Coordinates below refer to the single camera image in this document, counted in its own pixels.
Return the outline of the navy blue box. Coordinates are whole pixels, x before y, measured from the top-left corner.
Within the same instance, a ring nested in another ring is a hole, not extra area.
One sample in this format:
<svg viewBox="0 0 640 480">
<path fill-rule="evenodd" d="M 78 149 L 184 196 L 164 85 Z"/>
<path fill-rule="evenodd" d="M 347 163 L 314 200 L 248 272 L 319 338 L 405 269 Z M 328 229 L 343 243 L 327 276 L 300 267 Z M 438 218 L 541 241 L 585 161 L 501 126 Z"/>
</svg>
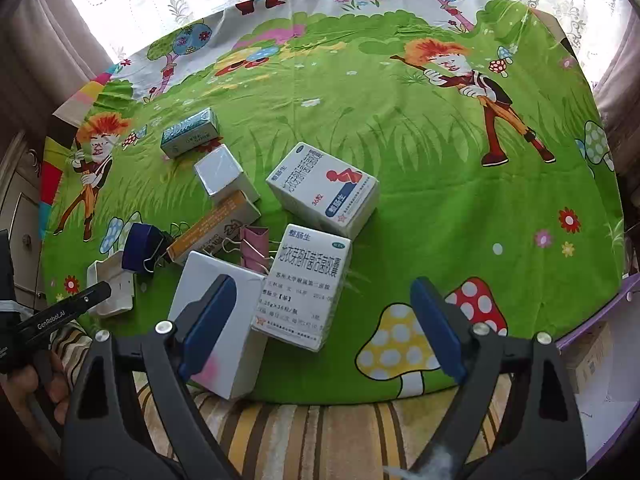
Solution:
<svg viewBox="0 0 640 480">
<path fill-rule="evenodd" d="M 134 223 L 122 252 L 122 267 L 134 273 L 152 273 L 154 255 L 161 242 L 162 234 L 156 226 Z"/>
</svg>

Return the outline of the white pink stained box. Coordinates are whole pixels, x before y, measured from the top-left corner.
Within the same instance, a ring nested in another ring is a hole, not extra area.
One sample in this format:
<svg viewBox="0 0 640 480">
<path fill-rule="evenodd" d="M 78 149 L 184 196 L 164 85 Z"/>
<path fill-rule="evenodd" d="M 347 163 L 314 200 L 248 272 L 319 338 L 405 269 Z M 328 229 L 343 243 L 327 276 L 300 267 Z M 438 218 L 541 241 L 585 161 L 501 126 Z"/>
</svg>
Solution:
<svg viewBox="0 0 640 480">
<path fill-rule="evenodd" d="M 226 400 L 254 389 L 267 342 L 252 330 L 264 281 L 242 266 L 190 252 L 168 314 L 182 379 Z"/>
</svg>

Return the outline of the white plastic holder tray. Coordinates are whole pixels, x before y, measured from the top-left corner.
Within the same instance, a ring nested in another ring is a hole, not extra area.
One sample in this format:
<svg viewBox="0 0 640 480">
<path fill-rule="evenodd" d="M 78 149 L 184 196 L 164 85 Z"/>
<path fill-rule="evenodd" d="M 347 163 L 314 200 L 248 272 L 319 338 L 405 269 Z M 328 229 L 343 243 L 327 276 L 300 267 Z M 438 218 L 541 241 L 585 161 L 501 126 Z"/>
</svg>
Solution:
<svg viewBox="0 0 640 480">
<path fill-rule="evenodd" d="M 87 269 L 87 285 L 107 282 L 111 287 L 111 296 L 89 313 L 98 318 L 111 318 L 131 311 L 134 308 L 134 274 L 122 267 L 124 252 L 119 250 L 105 260 L 96 260 Z"/>
</svg>

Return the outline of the medicine box red figure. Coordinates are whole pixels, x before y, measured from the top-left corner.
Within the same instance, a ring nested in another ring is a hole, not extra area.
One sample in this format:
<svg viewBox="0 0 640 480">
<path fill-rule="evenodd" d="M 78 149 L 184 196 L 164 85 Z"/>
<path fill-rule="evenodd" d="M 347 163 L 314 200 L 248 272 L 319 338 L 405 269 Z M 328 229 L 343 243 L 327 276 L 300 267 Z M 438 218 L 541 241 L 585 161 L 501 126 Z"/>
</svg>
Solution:
<svg viewBox="0 0 640 480">
<path fill-rule="evenodd" d="M 307 226 L 354 240 L 378 206 L 376 177 L 305 142 L 297 143 L 266 183 L 282 207 Z"/>
</svg>

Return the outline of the mauve curtain right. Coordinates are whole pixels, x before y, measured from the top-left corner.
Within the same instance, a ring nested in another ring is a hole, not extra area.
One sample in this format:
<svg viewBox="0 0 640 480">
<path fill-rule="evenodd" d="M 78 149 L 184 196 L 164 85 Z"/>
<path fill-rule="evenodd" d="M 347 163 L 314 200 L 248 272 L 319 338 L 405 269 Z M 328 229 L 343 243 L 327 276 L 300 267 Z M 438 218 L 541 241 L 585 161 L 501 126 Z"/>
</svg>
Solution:
<svg viewBox="0 0 640 480">
<path fill-rule="evenodd" d="M 639 18 L 632 11 L 620 46 L 594 92 L 619 174 L 629 172 L 639 160 L 639 68 Z"/>
</svg>

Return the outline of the white dresser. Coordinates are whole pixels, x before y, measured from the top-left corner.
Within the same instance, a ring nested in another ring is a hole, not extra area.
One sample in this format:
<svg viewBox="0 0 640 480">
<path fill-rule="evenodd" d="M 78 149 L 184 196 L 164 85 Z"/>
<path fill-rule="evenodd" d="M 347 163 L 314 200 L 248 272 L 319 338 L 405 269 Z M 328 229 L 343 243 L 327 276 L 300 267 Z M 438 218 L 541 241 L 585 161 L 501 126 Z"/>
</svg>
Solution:
<svg viewBox="0 0 640 480">
<path fill-rule="evenodd" d="M 37 152 L 20 130 L 1 157 L 1 229 L 8 232 L 17 302 L 38 311 L 47 307 L 40 264 L 39 171 Z"/>
</svg>

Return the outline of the silver white cube box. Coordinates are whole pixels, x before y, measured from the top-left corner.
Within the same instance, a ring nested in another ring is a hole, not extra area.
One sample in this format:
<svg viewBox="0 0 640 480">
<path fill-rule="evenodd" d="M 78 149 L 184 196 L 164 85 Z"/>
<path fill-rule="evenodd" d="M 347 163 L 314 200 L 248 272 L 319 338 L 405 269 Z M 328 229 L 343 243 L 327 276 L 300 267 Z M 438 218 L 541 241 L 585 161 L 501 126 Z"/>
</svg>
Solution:
<svg viewBox="0 0 640 480">
<path fill-rule="evenodd" d="M 254 184 L 226 144 L 221 144 L 196 162 L 194 171 L 215 205 L 236 191 L 241 191 L 251 203 L 260 199 Z"/>
</svg>

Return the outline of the purple storage box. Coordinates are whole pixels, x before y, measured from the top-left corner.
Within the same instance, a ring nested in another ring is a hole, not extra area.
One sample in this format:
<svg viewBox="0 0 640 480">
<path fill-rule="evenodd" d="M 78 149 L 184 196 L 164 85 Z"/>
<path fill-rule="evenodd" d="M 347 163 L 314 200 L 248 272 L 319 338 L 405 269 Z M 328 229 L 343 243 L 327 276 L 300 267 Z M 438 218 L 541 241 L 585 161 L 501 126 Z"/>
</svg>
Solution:
<svg viewBox="0 0 640 480">
<path fill-rule="evenodd" d="M 570 377 L 592 468 L 639 414 L 638 275 L 624 278 L 617 296 L 561 338 L 558 348 L 575 359 Z"/>
</svg>

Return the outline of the black binder clip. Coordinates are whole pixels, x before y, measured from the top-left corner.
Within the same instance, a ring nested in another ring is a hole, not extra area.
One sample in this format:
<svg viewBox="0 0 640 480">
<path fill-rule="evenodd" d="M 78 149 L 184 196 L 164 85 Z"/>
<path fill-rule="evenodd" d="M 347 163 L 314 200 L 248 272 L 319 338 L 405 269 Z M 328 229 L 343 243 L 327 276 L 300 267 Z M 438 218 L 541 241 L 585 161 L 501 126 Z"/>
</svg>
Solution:
<svg viewBox="0 0 640 480">
<path fill-rule="evenodd" d="M 161 231 L 155 226 L 150 227 L 145 239 L 142 256 L 142 271 L 145 274 L 153 274 L 155 268 L 164 260 L 170 260 L 167 255 L 167 249 L 174 240 L 168 232 Z"/>
</svg>

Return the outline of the pink binder clip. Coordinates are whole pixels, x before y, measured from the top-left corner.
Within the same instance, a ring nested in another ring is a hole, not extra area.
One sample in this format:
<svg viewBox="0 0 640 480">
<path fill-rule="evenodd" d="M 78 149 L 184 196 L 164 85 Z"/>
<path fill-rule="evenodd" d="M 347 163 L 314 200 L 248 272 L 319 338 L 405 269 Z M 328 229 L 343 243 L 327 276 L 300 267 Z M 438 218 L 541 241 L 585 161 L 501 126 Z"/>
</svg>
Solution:
<svg viewBox="0 0 640 480">
<path fill-rule="evenodd" d="M 241 226 L 236 240 L 226 237 L 222 242 L 224 252 L 239 252 L 240 265 L 248 270 L 267 275 L 280 242 L 272 240 L 268 228 Z"/>
</svg>

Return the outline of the medicine box tall white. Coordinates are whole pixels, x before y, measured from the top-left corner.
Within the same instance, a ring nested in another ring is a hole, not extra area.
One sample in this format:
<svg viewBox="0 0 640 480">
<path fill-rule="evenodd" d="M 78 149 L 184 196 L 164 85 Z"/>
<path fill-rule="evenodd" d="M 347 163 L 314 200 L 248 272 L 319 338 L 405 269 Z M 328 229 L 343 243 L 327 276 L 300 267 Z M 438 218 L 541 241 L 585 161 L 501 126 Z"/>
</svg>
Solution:
<svg viewBox="0 0 640 480">
<path fill-rule="evenodd" d="M 290 223 L 272 259 L 252 329 L 317 353 L 328 336 L 352 241 Z"/>
</svg>

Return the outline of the dental orange long box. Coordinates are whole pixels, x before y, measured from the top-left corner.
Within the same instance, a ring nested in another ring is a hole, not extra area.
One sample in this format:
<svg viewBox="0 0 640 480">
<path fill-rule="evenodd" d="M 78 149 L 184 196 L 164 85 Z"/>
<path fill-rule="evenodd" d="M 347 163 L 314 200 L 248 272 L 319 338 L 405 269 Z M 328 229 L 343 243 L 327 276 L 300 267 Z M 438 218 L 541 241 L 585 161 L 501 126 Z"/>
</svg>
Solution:
<svg viewBox="0 0 640 480">
<path fill-rule="evenodd" d="M 243 226 L 261 215 L 242 191 L 235 191 L 178 236 L 167 248 L 167 255 L 172 263 L 183 266 L 190 252 L 216 254 L 226 238 L 233 240 Z"/>
</svg>

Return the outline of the striped towel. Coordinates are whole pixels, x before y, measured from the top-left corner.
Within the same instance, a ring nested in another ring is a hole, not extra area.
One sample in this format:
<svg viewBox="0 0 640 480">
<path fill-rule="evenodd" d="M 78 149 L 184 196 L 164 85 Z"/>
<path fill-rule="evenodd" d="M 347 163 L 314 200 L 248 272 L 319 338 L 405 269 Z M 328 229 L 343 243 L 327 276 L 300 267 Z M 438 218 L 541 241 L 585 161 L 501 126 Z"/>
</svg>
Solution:
<svg viewBox="0 0 640 480">
<path fill-rule="evenodd" d="M 73 387 L 91 344 L 75 322 L 51 336 Z M 176 458 L 144 373 L 134 372 L 138 402 L 156 452 Z M 397 479 L 408 468 L 456 394 L 450 389 L 405 400 L 358 405 L 290 405 L 227 401 L 198 387 L 192 399 L 243 479 Z M 488 453 L 502 422 L 511 377 L 498 378 L 469 460 Z"/>
</svg>

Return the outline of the cartoon green tablecloth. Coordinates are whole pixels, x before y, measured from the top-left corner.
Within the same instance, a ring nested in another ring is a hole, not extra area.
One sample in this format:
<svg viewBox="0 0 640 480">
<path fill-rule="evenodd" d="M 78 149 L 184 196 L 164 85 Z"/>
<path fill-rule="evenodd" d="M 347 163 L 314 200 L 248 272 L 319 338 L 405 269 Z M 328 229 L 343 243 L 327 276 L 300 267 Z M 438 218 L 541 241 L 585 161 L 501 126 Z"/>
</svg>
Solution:
<svg viewBox="0 0 640 480">
<path fill-rule="evenodd" d="M 268 176 L 306 142 L 378 180 L 326 343 L 270 340 L 253 396 L 393 399 L 449 386 L 387 322 L 426 276 L 498 332 L 561 336 L 620 289 L 623 213 L 589 84 L 536 14 L 510 0 L 254 0 L 201 18 L 99 79 L 78 133 L 49 141 L 44 292 L 79 292 L 140 220 L 175 231 L 213 203 L 163 131 L 210 108 L 278 240 L 298 221 Z"/>
</svg>

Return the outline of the beige curtain left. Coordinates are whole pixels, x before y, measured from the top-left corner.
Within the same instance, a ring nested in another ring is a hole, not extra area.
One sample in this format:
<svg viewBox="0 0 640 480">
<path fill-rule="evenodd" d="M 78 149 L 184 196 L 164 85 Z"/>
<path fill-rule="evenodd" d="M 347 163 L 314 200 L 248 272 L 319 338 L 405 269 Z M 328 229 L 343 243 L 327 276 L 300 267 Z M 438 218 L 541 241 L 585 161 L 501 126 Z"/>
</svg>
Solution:
<svg viewBox="0 0 640 480">
<path fill-rule="evenodd" d="M 16 128 L 79 126 L 111 67 L 72 0 L 1 0 L 1 117 Z"/>
</svg>

